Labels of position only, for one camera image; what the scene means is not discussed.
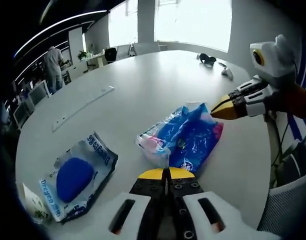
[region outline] robot camera eye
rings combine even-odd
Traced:
[[[254,57],[255,61],[257,62],[257,64],[259,64],[261,66],[264,65],[264,59],[263,59],[261,53],[258,50],[253,51],[253,57]]]

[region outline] potted plant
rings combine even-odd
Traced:
[[[89,55],[90,55],[90,53],[87,52],[87,51],[79,51],[79,54],[77,55],[77,57],[78,57],[79,61],[81,61],[83,59],[88,58]]]

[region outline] desk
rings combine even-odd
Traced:
[[[20,135],[16,178],[41,196],[38,180],[72,145],[96,131],[119,155],[116,170],[92,209],[64,225],[51,224],[49,234],[61,240],[96,239],[96,209],[120,192],[128,192],[137,176],[155,168],[144,161],[136,135],[164,119],[187,101],[216,104],[219,98],[249,80],[247,72],[225,61],[234,75],[230,81],[215,63],[207,68],[196,53],[162,51],[123,59],[81,76],[40,106]],[[56,132],[53,121],[85,94],[111,85],[115,90],[79,111]],[[223,134],[208,159],[199,183],[237,207],[245,223],[258,226],[269,188],[270,147],[262,116],[223,120]]]
[[[87,61],[87,64],[89,65],[89,70],[97,69],[97,68],[103,67],[104,65],[107,65],[105,54],[103,52],[100,54],[94,55],[86,59],[85,61]]]

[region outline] white robot head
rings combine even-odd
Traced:
[[[294,53],[283,35],[278,35],[275,42],[259,42],[250,45],[254,66],[260,70],[264,79],[273,85],[280,78],[294,75]]]

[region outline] sponge package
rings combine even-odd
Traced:
[[[54,219],[67,222],[87,213],[117,159],[95,132],[57,158],[52,173],[39,182]]]

